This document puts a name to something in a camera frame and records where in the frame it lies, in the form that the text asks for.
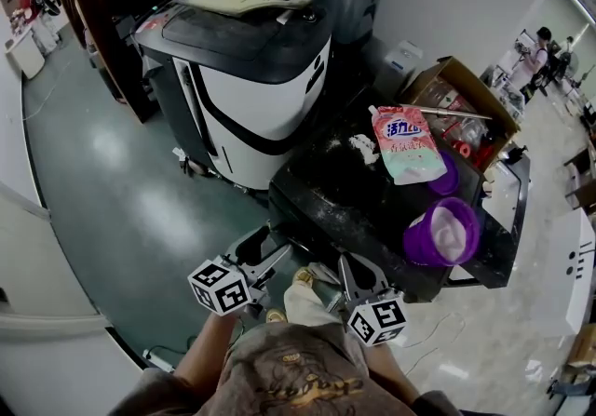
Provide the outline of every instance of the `metal rod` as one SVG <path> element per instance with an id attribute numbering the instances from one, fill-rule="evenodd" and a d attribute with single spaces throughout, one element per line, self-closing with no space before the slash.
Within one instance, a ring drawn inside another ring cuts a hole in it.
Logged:
<path id="1" fill-rule="evenodd" d="M 400 107 L 417 108 L 423 114 L 447 114 L 452 116 L 465 116 L 467 118 L 482 118 L 484 120 L 492 120 L 491 116 L 485 114 L 470 114 L 468 112 L 455 112 L 453 110 L 447 110 L 445 108 L 430 108 L 430 107 L 419 107 L 418 105 L 406 105 L 401 103 Z"/>

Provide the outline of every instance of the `desk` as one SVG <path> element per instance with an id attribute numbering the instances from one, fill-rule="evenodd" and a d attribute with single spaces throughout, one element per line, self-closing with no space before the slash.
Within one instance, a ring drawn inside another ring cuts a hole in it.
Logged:
<path id="1" fill-rule="evenodd" d="M 46 63 L 33 38 L 32 24 L 29 24 L 23 32 L 7 41 L 5 53 L 12 57 L 27 78 L 35 77 Z"/>
<path id="2" fill-rule="evenodd" d="M 405 259 L 402 235 L 440 196 L 425 183 L 396 186 L 382 158 L 367 166 L 348 144 L 348 139 L 359 133 L 375 140 L 368 107 L 391 104 L 395 105 L 369 88 L 361 91 L 276 174 L 269 188 L 269 209 L 274 226 L 293 222 L 316 238 L 360 254 L 379 265 L 389 282 L 410 300 L 430 302 L 443 286 L 462 283 L 449 281 L 451 267 L 420 266 Z M 509 233 L 481 207 L 482 174 L 446 144 L 439 147 L 452 156 L 460 172 L 460 186 L 454 195 L 475 209 L 482 229 L 478 252 L 462 266 L 474 279 L 463 285 L 504 287 L 522 232 L 529 158 L 524 157 L 512 169 L 521 186 Z M 337 267 L 337 262 L 318 257 L 332 269 Z"/>

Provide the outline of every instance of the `purple container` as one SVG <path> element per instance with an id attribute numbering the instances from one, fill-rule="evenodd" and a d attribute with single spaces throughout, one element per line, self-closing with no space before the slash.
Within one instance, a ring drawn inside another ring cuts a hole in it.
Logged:
<path id="1" fill-rule="evenodd" d="M 438 207 L 449 209 L 466 230 L 466 246 L 462 255 L 455 261 L 449 261 L 440 254 L 430 233 L 430 221 Z M 403 250 L 406 257 L 414 263 L 433 267 L 451 267 L 469 261 L 478 248 L 481 233 L 476 214 L 470 206 L 457 197 L 440 199 L 427 209 L 422 219 L 418 218 L 416 221 L 403 233 Z"/>
<path id="2" fill-rule="evenodd" d="M 455 165 L 454 159 L 446 152 L 439 152 L 440 157 L 443 158 L 443 163 L 447 168 L 447 172 L 438 177 L 434 181 L 429 181 L 428 187 L 435 193 L 441 196 L 446 196 L 454 193 L 459 186 L 459 171 Z"/>

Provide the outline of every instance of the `white shirt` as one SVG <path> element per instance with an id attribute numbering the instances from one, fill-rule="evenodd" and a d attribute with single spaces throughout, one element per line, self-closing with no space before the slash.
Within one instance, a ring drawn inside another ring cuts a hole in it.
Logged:
<path id="1" fill-rule="evenodd" d="M 541 48 L 538 44 L 530 47 L 530 58 L 535 62 L 533 65 L 527 58 L 518 63 L 517 67 L 513 69 L 513 74 L 509 78 L 509 82 L 516 89 L 521 89 L 528 85 L 532 77 L 535 75 L 535 70 L 540 70 L 549 59 L 548 52 Z"/>

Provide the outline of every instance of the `detergent pouch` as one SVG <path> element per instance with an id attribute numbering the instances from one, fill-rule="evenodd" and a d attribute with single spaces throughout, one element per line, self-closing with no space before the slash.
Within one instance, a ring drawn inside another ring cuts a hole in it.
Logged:
<path id="1" fill-rule="evenodd" d="M 420 110 L 372 107 L 371 113 L 381 156 L 396 184 L 434 181 L 447 172 Z"/>

